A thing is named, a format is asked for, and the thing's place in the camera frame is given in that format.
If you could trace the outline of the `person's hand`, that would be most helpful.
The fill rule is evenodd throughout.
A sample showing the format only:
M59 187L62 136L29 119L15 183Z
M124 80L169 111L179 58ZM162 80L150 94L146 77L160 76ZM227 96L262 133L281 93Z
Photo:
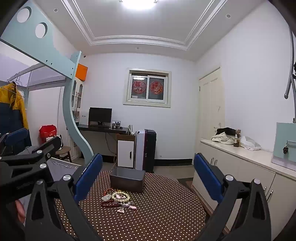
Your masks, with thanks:
M20 223L24 224L25 219L26 219L26 213L25 213L24 206L23 206L22 202L20 202L19 200L15 201L15 205L16 205L18 220L20 221Z

